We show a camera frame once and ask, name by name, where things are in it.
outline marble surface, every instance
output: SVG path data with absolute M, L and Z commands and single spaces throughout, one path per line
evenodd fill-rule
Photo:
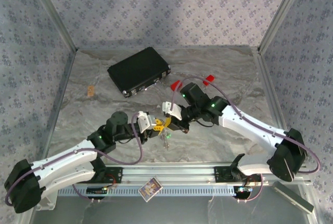
M 75 57 L 59 118 L 50 143 L 49 155 L 64 151 L 85 139 L 117 110 L 124 111 L 129 118 L 139 111 L 149 111 L 163 118 L 161 105 L 172 97 L 170 85 L 176 80 L 191 75 L 215 76 L 220 86 L 236 105 L 246 113 L 273 124 L 265 99 L 258 71 L 254 62 L 255 50 L 242 48 L 156 48 L 170 64 L 171 74 L 147 91 L 130 98 L 124 98 L 110 79 L 107 69 L 140 49 L 78 51 Z M 210 96 L 218 95 L 215 88 L 204 88 Z M 95 95 L 87 96 L 87 87 L 95 86 Z M 185 100 L 177 95 L 176 103 L 186 106 Z M 232 161 L 240 153 L 263 152 L 261 147 L 238 133 L 214 126 L 204 128 L 197 123 L 190 126 L 190 132 L 171 133 L 169 148 L 159 138 L 149 139 L 144 144 L 143 162 L 181 161 Z M 135 161 L 139 157 L 137 142 L 117 144 L 110 153 L 122 161 Z

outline red object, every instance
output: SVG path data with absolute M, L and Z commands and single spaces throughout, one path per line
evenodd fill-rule
M 208 80 L 208 81 L 210 81 L 210 82 L 214 81 L 214 79 L 215 79 L 215 77 L 212 76 L 211 74 L 210 74 L 209 76 L 206 77 L 206 80 Z M 204 83 L 205 86 L 209 85 L 209 83 L 206 82 L 206 81 L 203 81 L 203 83 Z
M 176 81 L 175 83 L 173 83 L 170 88 L 172 89 L 172 91 L 175 91 L 178 83 L 180 83 L 180 80 Z

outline purple cable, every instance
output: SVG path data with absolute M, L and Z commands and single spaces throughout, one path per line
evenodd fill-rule
M 206 80 L 205 78 L 202 78 L 202 77 L 198 77 L 198 76 L 192 76 L 192 77 L 187 77 L 185 78 L 184 80 L 182 80 L 181 82 L 179 82 L 175 88 L 175 90 L 173 91 L 173 94 L 172 94 L 172 100 L 171 100 L 171 108 L 170 110 L 173 109 L 173 105 L 174 105 L 174 100 L 175 100 L 175 94 L 176 94 L 176 91 L 178 90 L 179 86 L 184 83 L 184 81 L 188 80 L 188 79 L 199 79 L 199 80 L 202 80 L 202 81 L 205 81 L 207 83 L 209 83 L 210 85 L 212 85 L 214 88 L 216 88 L 226 99 L 227 101 L 230 103 L 231 107 L 234 109 L 234 111 L 238 114 L 238 116 L 241 116 L 247 123 L 251 124 L 252 126 L 260 129 L 260 130 L 263 130 L 265 131 L 266 133 L 269 133 L 271 135 L 274 135 L 274 136 L 277 136 L 277 137 L 280 137 L 282 139 L 285 139 L 299 147 L 301 147 L 302 149 L 306 150 L 307 152 L 309 152 L 314 158 L 315 160 L 317 161 L 317 167 L 314 169 L 314 170 L 310 170 L 310 171 L 298 171 L 298 173 L 306 173 L 306 174 L 309 174 L 309 173 L 316 173 L 320 170 L 321 168 L 321 161 L 319 160 L 318 156 L 311 150 L 309 149 L 308 147 L 304 146 L 303 144 L 295 141 L 294 139 L 290 138 L 290 137 L 287 137 L 287 136 L 283 136 L 282 134 L 279 134 L 279 133 L 274 133 L 272 130 L 269 130 L 269 129 L 266 129 L 254 122 L 252 122 L 251 120 L 249 120 L 248 118 L 244 117 L 241 115 L 241 113 L 238 111 L 236 105 L 233 103 L 233 101 L 231 101 L 229 99 L 229 97 L 219 88 L 217 87 L 215 84 L 213 84 L 212 82 Z
M 50 165 L 52 165 L 52 164 L 54 164 L 54 163 L 56 163 L 56 162 L 58 162 L 58 161 L 60 161 L 60 160 L 62 160 L 62 159 L 64 159 L 64 158 L 70 156 L 70 155 L 75 154 L 75 152 L 83 152 L 83 151 L 95 151 L 95 152 L 97 152 L 97 153 L 99 153 L 99 154 L 105 156 L 107 159 L 109 159 L 109 160 L 111 160 L 111 161 L 114 161 L 115 163 L 122 164 L 122 165 L 135 165 L 135 164 L 138 164 L 138 163 L 142 160 L 142 157 L 143 157 L 143 149 L 142 149 L 141 140 L 139 139 L 139 136 L 137 135 L 136 130 L 135 130 L 135 126 L 134 126 L 134 119 L 135 119 L 137 116 L 138 116 L 138 113 L 135 113 L 135 114 L 132 116 L 132 119 L 131 119 L 132 130 L 133 130 L 134 136 L 135 136 L 135 138 L 136 138 L 136 140 L 137 140 L 137 142 L 138 142 L 138 144 L 139 144 L 139 149 L 140 149 L 140 157 L 139 157 L 139 159 L 138 159 L 137 161 L 134 161 L 134 162 L 132 162 L 132 163 L 124 163 L 124 162 L 122 162 L 122 161 L 119 161 L 119 160 L 116 160 L 116 159 L 110 157 L 109 155 L 105 154 L 104 152 L 102 152 L 102 151 L 100 151 L 100 150 L 97 150 L 97 149 L 95 149 L 95 148 L 86 147 L 86 148 L 81 148 L 81 149 L 79 149 L 79 150 L 71 151 L 71 152 L 69 152 L 69 153 L 67 153 L 67 154 L 64 154 L 64 155 L 62 155 L 62 156 L 60 156 L 60 157 L 54 159 L 54 160 L 51 160 L 51 161 L 49 161 L 49 162 L 43 164 L 43 167 L 50 166 Z M 37 168 L 34 168 L 34 169 L 32 169 L 32 170 L 26 172 L 25 174 L 23 174 L 19 179 L 17 179 L 17 180 L 12 184 L 12 186 L 9 188 L 9 190 L 8 190 L 6 196 L 5 196 L 5 203 L 6 203 L 7 206 L 10 206 L 10 207 L 12 206 L 12 203 L 9 202 L 9 195 L 11 194 L 12 190 L 16 187 L 16 185 L 17 185 L 21 180 L 23 180 L 25 177 L 27 177 L 28 175 L 30 175 L 31 173 L 34 173 L 34 172 L 36 172 L 36 171 L 38 171 L 38 170 L 41 170 L 41 169 L 42 169 L 42 167 L 37 167 Z M 72 186 L 73 186 L 74 190 L 77 192 L 77 194 L 78 194 L 80 197 L 85 198 L 85 196 L 83 196 L 82 194 L 79 193 L 79 191 L 76 189 L 76 187 L 75 187 L 74 185 L 72 185 Z
M 262 178 L 262 174 L 260 174 L 260 179 L 261 179 L 261 184 L 260 184 L 260 189 L 259 189 L 258 194 L 256 194 L 254 197 L 252 197 L 250 199 L 246 199 L 246 200 L 238 199 L 238 200 L 241 201 L 241 202 L 250 202 L 252 200 L 257 199 L 259 197 L 259 195 L 261 194 L 262 189 L 264 187 L 264 181 L 263 181 L 263 178 Z

